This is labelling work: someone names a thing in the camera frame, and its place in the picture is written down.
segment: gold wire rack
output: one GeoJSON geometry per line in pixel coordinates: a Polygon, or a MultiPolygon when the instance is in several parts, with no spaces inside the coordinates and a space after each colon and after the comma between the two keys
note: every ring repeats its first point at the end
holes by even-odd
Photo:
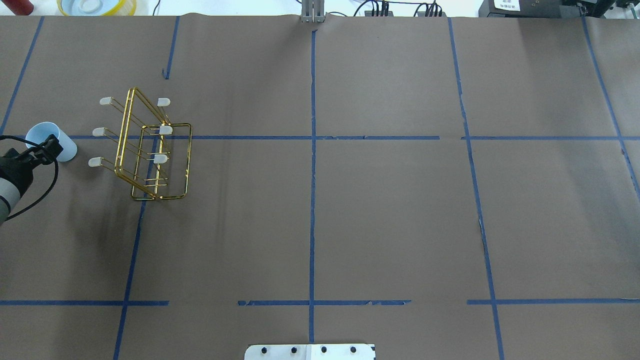
{"type": "Polygon", "coordinates": [[[191,124],[173,124],[164,111],[171,101],[159,98],[156,105],[138,89],[131,88],[124,105],[112,97],[103,97],[100,105],[112,106],[122,113],[122,126],[116,133],[106,127],[93,130],[93,136],[105,137],[118,144],[115,161],[102,156],[89,159],[90,167],[104,167],[112,170],[117,177],[131,184],[131,197],[134,200],[170,200],[181,199],[187,195],[189,184],[189,164],[191,163],[191,124]],[[142,103],[148,111],[134,114],[134,105],[142,103]],[[169,140],[184,138],[173,134],[176,128],[186,128],[186,166],[184,167],[184,190],[171,194],[168,190],[173,156],[169,140]]]}

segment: white label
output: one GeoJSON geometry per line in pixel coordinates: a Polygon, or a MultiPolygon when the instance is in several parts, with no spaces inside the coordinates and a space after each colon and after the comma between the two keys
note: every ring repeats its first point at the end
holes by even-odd
{"type": "Polygon", "coordinates": [[[520,0],[493,0],[493,5],[498,9],[510,12],[520,11],[520,0]]]}

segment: yellow container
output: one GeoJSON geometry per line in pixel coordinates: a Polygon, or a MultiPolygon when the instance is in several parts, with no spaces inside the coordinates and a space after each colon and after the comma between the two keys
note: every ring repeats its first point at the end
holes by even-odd
{"type": "Polygon", "coordinates": [[[58,0],[58,9],[64,16],[133,15],[136,0],[58,0]]]}

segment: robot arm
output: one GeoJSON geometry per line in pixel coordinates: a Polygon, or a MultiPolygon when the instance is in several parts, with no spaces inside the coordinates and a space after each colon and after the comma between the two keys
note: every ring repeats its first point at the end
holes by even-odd
{"type": "Polygon", "coordinates": [[[40,202],[40,200],[49,193],[58,176],[58,162],[56,161],[56,157],[62,152],[62,146],[60,146],[58,139],[53,135],[49,135],[40,145],[27,142],[14,136],[0,136],[0,140],[7,138],[35,145],[35,147],[29,148],[22,153],[18,153],[15,149],[11,148],[4,156],[0,157],[0,225],[8,218],[16,217],[25,212],[40,202]],[[49,165],[51,163],[55,163],[56,173],[54,181],[45,192],[45,195],[41,196],[32,205],[9,217],[9,214],[15,209],[20,198],[22,198],[29,186],[31,186],[33,182],[33,169],[39,165],[49,165]]]}

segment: metal bracket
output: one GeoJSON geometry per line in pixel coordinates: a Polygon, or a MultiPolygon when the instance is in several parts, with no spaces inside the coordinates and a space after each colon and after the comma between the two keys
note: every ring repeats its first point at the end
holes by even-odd
{"type": "Polygon", "coordinates": [[[300,18],[302,22],[324,22],[326,14],[324,13],[324,0],[301,0],[302,14],[300,18]]]}
{"type": "Polygon", "coordinates": [[[375,360],[371,344],[251,345],[244,360],[375,360]]]}

